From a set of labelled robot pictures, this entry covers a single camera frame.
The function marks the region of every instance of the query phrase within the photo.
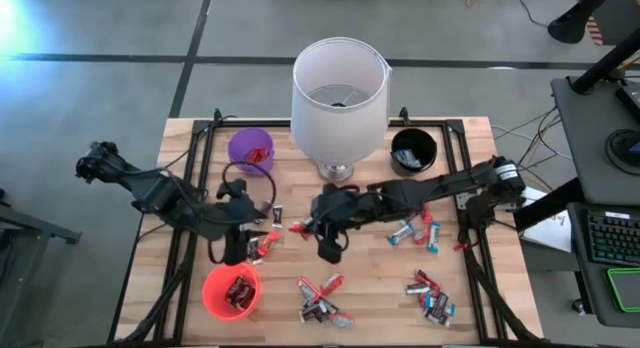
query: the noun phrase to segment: lamp base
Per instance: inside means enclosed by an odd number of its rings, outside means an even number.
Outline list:
[[[345,180],[353,174],[353,165],[329,165],[318,163],[318,174],[331,181]]]

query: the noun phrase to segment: black metal frame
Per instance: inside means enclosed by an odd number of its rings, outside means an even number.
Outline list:
[[[454,146],[452,135],[455,135],[458,139],[460,154],[462,157],[463,169],[471,168],[471,157],[469,155],[469,149],[467,146],[466,135],[464,131],[464,125],[462,120],[417,120],[412,121],[409,119],[406,108],[403,108],[401,113],[401,118],[392,120],[389,124],[389,127],[431,127],[438,128],[443,135],[444,149],[447,156],[447,166],[450,172],[456,172],[456,160],[454,155]],[[193,168],[195,162],[195,152],[197,150],[197,142],[200,140],[200,136],[197,135],[196,132],[200,132],[202,130],[203,125],[209,124],[210,121],[202,121],[197,120],[194,122],[192,128],[192,136],[190,143],[190,151],[187,155],[187,164],[185,166],[184,179],[186,181],[191,181],[193,177]],[[246,128],[246,127],[290,127],[289,119],[281,119],[281,120],[242,120],[242,121],[234,121],[234,120],[225,120],[217,124],[219,128]],[[207,180],[207,172],[208,165],[210,164],[210,158],[213,148],[213,139],[215,134],[215,128],[209,129],[207,132],[201,134],[207,134],[205,139],[205,148],[202,159],[202,166],[200,170],[200,177],[198,180],[198,188],[206,187]],[[464,212],[460,210],[458,207],[458,197],[454,197],[456,204],[456,211],[458,216],[459,224],[462,224]],[[196,241],[197,236],[194,233],[189,233],[189,240],[187,242],[187,248],[185,250],[185,256],[183,262],[181,264],[181,268],[178,268],[176,272],[176,264],[178,258],[178,252],[180,249],[180,240],[184,232],[179,230],[174,230],[173,235],[171,237],[171,244],[168,252],[167,259],[167,269],[165,271],[164,276],[164,284],[163,284],[163,292],[152,308],[151,312],[146,320],[153,319],[153,323],[155,324],[155,331],[153,334],[152,340],[144,341],[144,337],[136,337],[137,341],[122,343],[114,341],[115,332],[117,329],[118,321],[120,318],[120,312],[122,309],[122,304],[124,300],[124,295],[126,292],[126,286],[128,284],[129,274],[131,271],[131,266],[133,264],[133,258],[135,256],[136,247],[134,247],[131,259],[129,262],[129,269],[127,271],[127,277],[122,287],[120,300],[118,303],[118,307],[116,309],[116,314],[114,316],[114,320],[111,327],[111,333],[109,335],[109,340],[107,345],[122,345],[122,346],[136,346],[136,347],[167,347],[167,346],[179,346],[182,341],[182,334],[184,328],[184,321],[186,317],[186,308],[187,301],[189,297],[189,286],[191,282],[191,273],[193,270],[193,257],[195,256],[196,251]],[[486,234],[484,232],[478,232],[478,241],[480,253],[482,256],[482,265],[484,271],[487,273],[489,280],[491,283],[497,287],[497,281],[495,278],[495,273],[493,270],[493,264],[491,261],[491,254],[489,251],[489,244],[487,241]],[[476,330],[478,332],[478,340],[482,344],[488,340],[491,340],[487,333],[487,325],[484,316],[484,308],[482,304],[482,298],[480,296],[479,284],[475,277],[473,276],[470,268],[469,268],[469,260],[472,259],[471,255],[474,254],[469,250],[464,251],[464,259],[465,259],[465,268],[467,271],[467,278],[469,280],[469,289],[471,293],[471,301],[474,311],[474,317],[476,321]],[[175,326],[173,330],[173,335],[171,338],[165,338],[165,325],[166,325],[166,305],[170,301],[171,297],[177,290],[177,287],[180,286],[180,294],[177,305]],[[497,339],[498,340],[507,340],[507,334],[505,329],[505,321],[499,312],[496,310],[495,306],[491,304],[494,316],[494,323],[496,325]]]

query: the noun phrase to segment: white paper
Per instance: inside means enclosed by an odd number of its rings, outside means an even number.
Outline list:
[[[522,196],[525,206],[544,197],[546,193],[527,187]],[[571,253],[571,221],[567,211],[560,212],[524,231],[522,239]]]

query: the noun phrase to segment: lamp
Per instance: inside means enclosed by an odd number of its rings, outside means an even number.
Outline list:
[[[371,46],[329,38],[293,65],[291,134],[320,175],[344,180],[353,164],[384,147],[391,68]]]

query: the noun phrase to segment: purple bowl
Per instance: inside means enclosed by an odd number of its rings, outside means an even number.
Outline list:
[[[259,128],[247,128],[234,134],[227,146],[229,159],[232,162],[248,160],[249,153],[254,149],[264,148],[267,151],[267,157],[260,163],[256,163],[265,171],[271,170],[273,166],[273,139],[266,131]],[[258,169],[250,165],[237,165],[241,171],[249,175],[264,175]]]

